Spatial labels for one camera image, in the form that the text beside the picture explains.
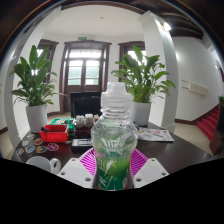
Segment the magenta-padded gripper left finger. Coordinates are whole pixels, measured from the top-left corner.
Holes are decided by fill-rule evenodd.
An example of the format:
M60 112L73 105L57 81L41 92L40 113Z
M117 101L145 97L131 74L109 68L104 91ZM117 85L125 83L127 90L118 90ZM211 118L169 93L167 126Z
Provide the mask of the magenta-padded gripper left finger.
M92 188L96 175L96 158L91 148L79 158L71 158L58 176L83 188Z

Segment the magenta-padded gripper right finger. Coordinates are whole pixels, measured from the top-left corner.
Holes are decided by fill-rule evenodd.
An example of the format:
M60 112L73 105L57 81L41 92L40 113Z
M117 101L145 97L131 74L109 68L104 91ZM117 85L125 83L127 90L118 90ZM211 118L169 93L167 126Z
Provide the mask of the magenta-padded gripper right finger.
M141 188L168 175L156 158L147 158L137 149L133 151L128 178L129 188Z

